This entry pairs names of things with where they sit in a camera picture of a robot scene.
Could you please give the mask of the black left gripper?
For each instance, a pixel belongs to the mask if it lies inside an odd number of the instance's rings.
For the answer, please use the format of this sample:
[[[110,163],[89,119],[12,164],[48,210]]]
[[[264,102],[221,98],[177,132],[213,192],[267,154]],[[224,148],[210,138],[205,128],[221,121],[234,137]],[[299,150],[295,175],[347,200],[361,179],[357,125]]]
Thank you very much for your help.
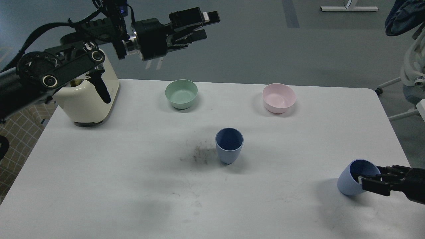
[[[205,30],[184,30],[219,23],[219,13],[203,12],[200,8],[186,9],[169,14],[170,22],[162,24],[157,18],[132,21],[136,49],[143,61],[166,56],[167,53],[186,49],[193,42],[207,39]]]

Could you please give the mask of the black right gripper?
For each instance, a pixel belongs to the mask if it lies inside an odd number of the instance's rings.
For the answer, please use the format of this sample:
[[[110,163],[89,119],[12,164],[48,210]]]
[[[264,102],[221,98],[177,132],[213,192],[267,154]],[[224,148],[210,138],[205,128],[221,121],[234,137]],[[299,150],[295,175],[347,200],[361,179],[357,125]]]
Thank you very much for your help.
[[[406,197],[419,197],[419,168],[401,165],[377,168],[378,173],[354,173],[354,180],[361,180],[363,190],[386,197],[392,191],[403,192]]]

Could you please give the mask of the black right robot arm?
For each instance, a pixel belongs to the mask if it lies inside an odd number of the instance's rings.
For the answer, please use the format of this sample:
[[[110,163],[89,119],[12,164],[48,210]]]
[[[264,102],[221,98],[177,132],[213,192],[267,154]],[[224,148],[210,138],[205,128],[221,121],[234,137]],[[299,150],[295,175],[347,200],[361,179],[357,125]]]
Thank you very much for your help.
[[[383,196],[402,192],[410,201],[425,203],[425,170],[401,165],[378,166],[378,174],[352,173],[363,190]]]

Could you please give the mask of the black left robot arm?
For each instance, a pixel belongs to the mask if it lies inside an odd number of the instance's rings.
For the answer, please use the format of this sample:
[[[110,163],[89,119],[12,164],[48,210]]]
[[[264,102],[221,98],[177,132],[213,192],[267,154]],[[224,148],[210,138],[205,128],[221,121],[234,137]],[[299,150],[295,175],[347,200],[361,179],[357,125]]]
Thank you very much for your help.
[[[56,101],[83,127],[103,123],[120,82],[101,45],[112,44],[118,59],[143,61],[166,56],[207,38],[204,26],[219,23],[218,12],[199,7],[136,21],[126,0],[94,0],[96,11],[77,22],[47,23],[34,30],[1,71],[1,123],[34,104]]]

